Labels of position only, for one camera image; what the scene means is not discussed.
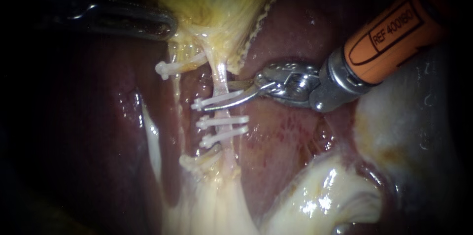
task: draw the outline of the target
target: hem-o-lok clip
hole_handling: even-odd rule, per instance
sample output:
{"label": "hem-o-lok clip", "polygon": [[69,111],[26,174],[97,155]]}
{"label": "hem-o-lok clip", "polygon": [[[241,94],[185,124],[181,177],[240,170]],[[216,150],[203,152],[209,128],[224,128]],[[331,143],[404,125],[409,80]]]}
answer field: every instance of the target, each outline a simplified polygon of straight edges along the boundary
{"label": "hem-o-lok clip", "polygon": [[[224,95],[195,99],[191,108],[197,111],[216,111],[242,105],[258,96],[271,97],[276,101],[296,107],[310,107],[309,95],[319,85],[318,70],[303,63],[273,63],[265,67],[251,80],[228,82],[230,92]],[[196,126],[203,130],[208,126],[245,124],[249,117],[232,116],[229,118],[202,117]],[[244,125],[229,129],[216,135],[207,134],[202,137],[200,147],[210,148],[218,141],[242,135],[248,132]]]}

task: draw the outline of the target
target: metal grasper jaw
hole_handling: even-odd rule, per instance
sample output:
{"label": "metal grasper jaw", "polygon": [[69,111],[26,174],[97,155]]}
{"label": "metal grasper jaw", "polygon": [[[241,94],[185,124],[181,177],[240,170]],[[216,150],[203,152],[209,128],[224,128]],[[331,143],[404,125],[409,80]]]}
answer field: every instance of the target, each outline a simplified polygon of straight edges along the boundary
{"label": "metal grasper jaw", "polygon": [[177,22],[169,12],[120,0],[34,0],[33,27],[163,41]]}
{"label": "metal grasper jaw", "polygon": [[293,107],[310,108],[309,95],[320,85],[318,69],[306,63],[273,63],[263,68],[255,78],[229,82],[230,94],[198,101],[193,109],[215,111],[246,103],[258,96],[271,97]]}

